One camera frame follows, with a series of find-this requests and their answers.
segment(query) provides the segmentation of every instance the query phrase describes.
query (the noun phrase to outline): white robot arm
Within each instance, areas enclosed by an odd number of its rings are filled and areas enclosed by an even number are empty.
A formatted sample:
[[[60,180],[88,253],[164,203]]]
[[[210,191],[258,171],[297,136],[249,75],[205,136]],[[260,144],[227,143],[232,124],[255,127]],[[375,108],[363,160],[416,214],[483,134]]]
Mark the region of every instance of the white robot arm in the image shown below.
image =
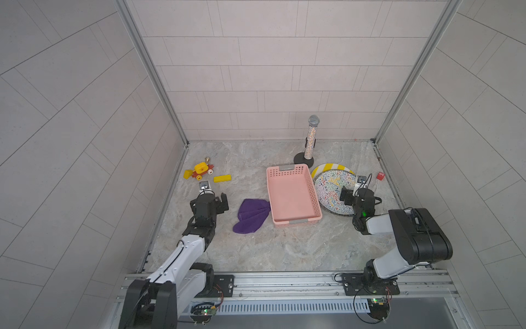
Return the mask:
[[[199,293],[212,290],[212,265],[195,263],[215,235],[216,216],[228,210],[221,199],[200,182],[201,191],[190,202],[193,216],[168,259],[146,280],[134,280],[124,299],[119,329],[132,326],[141,317],[151,317],[151,328],[176,328],[177,319]]]

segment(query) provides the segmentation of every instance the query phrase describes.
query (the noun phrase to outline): metal mounting plate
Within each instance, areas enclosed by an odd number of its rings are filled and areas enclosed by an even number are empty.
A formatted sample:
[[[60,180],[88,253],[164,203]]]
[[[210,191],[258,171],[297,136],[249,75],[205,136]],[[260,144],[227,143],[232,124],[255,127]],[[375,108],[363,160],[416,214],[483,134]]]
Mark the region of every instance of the metal mounting plate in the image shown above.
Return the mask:
[[[395,278],[385,281],[385,283],[374,285],[372,288],[375,290],[372,291],[369,287],[364,288],[362,277],[363,273],[343,273],[341,275],[346,296],[385,295],[385,287],[389,288],[391,295],[400,295],[400,289]]]

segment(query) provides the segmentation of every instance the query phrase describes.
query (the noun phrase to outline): pink plastic basket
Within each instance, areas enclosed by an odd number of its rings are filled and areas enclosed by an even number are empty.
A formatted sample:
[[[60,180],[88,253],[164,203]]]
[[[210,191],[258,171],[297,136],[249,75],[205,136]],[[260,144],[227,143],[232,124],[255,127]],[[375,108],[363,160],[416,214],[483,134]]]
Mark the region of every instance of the pink plastic basket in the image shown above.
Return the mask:
[[[267,168],[267,188],[276,227],[316,224],[322,217],[306,164]]]

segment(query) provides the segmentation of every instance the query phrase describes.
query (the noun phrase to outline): vent grille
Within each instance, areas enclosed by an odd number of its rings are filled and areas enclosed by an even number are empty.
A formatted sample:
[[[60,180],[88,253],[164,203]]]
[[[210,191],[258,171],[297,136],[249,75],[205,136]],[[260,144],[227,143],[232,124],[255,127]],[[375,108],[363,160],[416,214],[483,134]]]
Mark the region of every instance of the vent grille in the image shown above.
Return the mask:
[[[369,313],[367,300],[356,300],[355,308],[357,313]],[[354,308],[352,300],[224,301],[217,311],[217,315],[307,313],[354,313]]]

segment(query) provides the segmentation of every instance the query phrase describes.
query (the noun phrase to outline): yellow wooden block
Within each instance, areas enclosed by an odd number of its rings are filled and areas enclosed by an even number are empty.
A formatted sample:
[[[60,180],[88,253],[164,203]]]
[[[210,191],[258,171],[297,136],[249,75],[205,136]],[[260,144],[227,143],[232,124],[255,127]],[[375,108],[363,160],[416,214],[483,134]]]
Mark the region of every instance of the yellow wooden block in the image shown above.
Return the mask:
[[[185,173],[183,175],[183,177],[187,180],[189,179],[190,177],[192,177],[192,174],[194,173],[194,171],[188,169],[188,170],[185,170]]]
[[[214,177],[214,183],[227,182],[227,181],[231,181],[231,180],[232,180],[232,176],[230,176],[230,175],[223,175],[223,176],[216,176],[216,177]]]

